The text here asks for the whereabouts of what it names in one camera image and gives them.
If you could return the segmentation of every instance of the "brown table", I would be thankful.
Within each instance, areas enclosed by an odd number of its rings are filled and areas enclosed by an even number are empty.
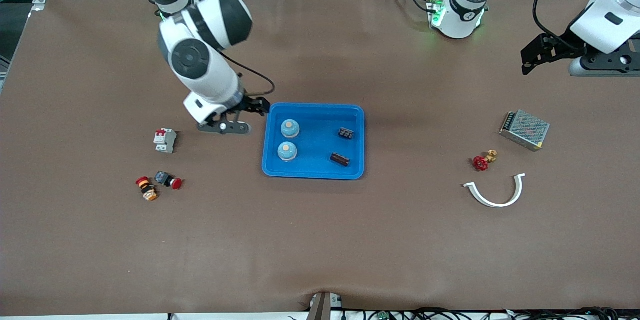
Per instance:
[[[361,105],[363,178],[267,177],[257,115],[248,137],[198,132],[147,0],[48,0],[0,97],[0,314],[291,311],[321,290],[351,308],[640,306],[640,81],[566,61],[522,76],[532,0],[490,0],[464,40],[411,0],[245,1],[253,33],[229,55],[277,81],[273,102]],[[585,2],[540,17],[562,31]],[[519,108],[551,123],[538,153],[497,133]],[[154,150],[160,127],[175,153]],[[147,203],[135,180],[158,170],[183,189]],[[508,208],[462,187],[506,200],[521,172]]]

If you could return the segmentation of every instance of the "blue plastic tray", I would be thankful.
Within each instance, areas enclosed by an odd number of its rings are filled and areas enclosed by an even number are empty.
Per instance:
[[[300,125],[300,133],[294,138],[281,133],[286,119]],[[353,138],[340,137],[341,127],[353,130]],[[297,146],[297,156],[288,162],[278,156],[283,141]],[[331,161],[334,152],[350,158],[349,165]],[[289,178],[360,178],[364,174],[364,110],[357,105],[275,103],[267,118],[262,170],[269,176]]]

